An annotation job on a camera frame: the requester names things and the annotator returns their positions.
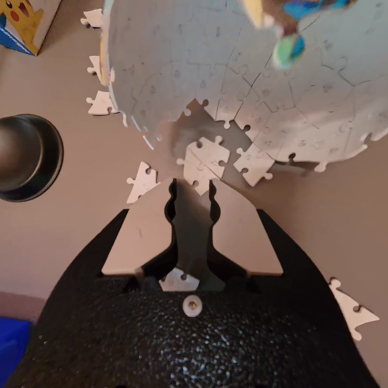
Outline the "printed puzzle box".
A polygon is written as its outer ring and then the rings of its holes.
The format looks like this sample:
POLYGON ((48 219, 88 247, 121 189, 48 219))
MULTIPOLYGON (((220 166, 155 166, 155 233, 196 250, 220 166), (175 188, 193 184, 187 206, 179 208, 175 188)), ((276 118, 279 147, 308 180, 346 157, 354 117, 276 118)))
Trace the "printed puzzle box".
POLYGON ((61 0, 1 0, 0 45, 38 56, 61 0))

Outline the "blue plastic bin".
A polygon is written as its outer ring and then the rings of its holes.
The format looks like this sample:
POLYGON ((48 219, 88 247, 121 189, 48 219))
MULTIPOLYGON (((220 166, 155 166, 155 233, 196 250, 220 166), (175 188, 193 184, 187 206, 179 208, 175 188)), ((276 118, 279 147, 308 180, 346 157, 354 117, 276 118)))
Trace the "blue plastic bin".
POLYGON ((31 338, 31 321, 0 318, 0 387, 5 387, 26 352, 31 338))

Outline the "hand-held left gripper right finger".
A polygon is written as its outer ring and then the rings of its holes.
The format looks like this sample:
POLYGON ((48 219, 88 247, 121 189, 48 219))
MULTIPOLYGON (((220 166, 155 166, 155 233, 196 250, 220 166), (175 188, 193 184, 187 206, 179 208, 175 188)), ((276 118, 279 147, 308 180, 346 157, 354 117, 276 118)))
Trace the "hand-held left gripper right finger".
POLYGON ((281 276, 284 271, 255 206, 219 179, 210 181, 208 266, 217 277, 281 276))

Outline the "black round ball stand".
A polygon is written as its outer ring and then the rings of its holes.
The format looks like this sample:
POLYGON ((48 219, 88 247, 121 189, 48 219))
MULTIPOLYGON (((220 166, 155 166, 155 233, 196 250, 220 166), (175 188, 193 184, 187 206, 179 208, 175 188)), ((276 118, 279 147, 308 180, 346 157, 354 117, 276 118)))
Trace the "black round ball stand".
POLYGON ((45 193, 64 159, 60 133, 47 119, 20 114, 0 120, 0 198, 26 202, 45 193))

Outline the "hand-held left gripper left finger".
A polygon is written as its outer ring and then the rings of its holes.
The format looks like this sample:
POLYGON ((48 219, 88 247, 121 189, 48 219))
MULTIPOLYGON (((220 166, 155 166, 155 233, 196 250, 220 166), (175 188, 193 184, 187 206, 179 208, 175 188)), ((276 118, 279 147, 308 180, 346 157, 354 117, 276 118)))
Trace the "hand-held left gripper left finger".
POLYGON ((175 266, 157 259, 175 242, 175 197, 176 180, 167 178, 130 206, 101 269, 103 275, 164 277, 175 266))

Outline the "pile of loose puzzle pieces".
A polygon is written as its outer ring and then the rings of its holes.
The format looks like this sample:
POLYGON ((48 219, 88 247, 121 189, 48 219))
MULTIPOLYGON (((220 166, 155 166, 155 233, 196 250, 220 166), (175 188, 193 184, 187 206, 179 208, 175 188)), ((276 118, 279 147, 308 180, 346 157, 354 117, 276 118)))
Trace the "pile of loose puzzle pieces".
MULTIPOLYGON (((113 106, 109 92, 99 90, 95 99, 88 97, 86 102, 91 105, 88 111, 91 115, 102 116, 109 113, 118 113, 113 106)), ((266 180, 272 178, 273 175, 268 170, 275 161, 255 144, 252 143, 247 151, 238 148, 236 152, 240 155, 240 158, 234 163, 234 167, 238 172, 242 172, 244 169, 247 170, 242 175, 250 186, 254 187, 261 178, 266 180)), ((127 204, 131 205, 143 194, 159 184, 157 182, 157 171, 151 169, 147 163, 142 161, 136 178, 128 178, 127 183, 132 185, 132 190, 127 199, 127 204)), ((329 283, 329 288, 339 303, 352 338, 356 341, 361 341, 362 336, 356 328, 367 323, 379 321, 380 318, 367 308, 357 305, 357 302, 352 297, 339 290, 340 286, 341 283, 337 279, 331 280, 329 283)))

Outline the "colourful puzzle ball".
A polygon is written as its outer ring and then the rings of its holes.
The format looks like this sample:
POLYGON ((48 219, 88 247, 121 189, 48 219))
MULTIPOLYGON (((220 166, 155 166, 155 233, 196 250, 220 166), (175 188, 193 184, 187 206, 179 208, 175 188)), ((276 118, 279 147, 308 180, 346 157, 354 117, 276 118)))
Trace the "colourful puzzle ball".
POLYGON ((101 73, 125 126, 153 147, 196 99, 275 161, 326 164, 387 135, 387 1, 291 1, 304 47, 284 62, 281 26, 241 1, 105 1, 101 73))

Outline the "joined white puzzle pieces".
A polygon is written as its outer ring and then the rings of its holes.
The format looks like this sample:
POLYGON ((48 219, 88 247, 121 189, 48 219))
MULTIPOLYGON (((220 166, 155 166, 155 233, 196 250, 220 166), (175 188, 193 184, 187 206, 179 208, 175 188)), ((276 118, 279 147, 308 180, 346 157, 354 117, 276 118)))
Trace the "joined white puzzle pieces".
POLYGON ((200 196, 209 190, 212 179, 221 179, 224 174, 225 166, 221 166, 220 162, 229 161, 230 151, 221 145, 223 140, 220 135, 214 141, 201 137, 201 146, 197 142, 189 144, 185 158, 176 160, 177 165, 183 166, 183 178, 186 182, 191 186, 197 182, 194 189, 200 196))

